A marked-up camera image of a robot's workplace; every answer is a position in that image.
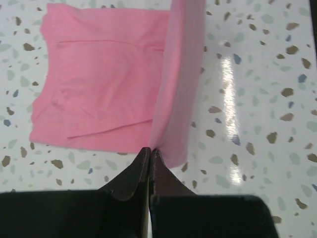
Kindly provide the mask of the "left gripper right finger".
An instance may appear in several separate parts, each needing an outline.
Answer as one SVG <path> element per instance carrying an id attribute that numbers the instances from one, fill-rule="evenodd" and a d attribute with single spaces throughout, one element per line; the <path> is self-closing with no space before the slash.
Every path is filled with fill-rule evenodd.
<path id="1" fill-rule="evenodd" d="M 155 238 L 276 238 L 267 205 L 257 196 L 197 195 L 151 154 L 149 209 Z"/>

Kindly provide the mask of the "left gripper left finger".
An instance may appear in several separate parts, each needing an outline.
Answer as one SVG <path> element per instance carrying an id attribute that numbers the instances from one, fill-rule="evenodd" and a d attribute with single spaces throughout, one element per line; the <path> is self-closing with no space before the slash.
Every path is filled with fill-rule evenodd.
<path id="1" fill-rule="evenodd" d="M 150 149 L 97 190 L 5 192 L 3 238 L 145 238 Z"/>

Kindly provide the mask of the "pink t-shirt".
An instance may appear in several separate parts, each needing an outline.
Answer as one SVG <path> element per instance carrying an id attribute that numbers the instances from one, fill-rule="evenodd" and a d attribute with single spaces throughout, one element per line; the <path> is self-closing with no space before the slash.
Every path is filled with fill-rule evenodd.
<path id="1" fill-rule="evenodd" d="M 30 141 L 94 151 L 158 149 L 169 168 L 187 160 L 205 38 L 204 0 L 170 10 L 79 9 L 49 3 L 44 88 Z"/>

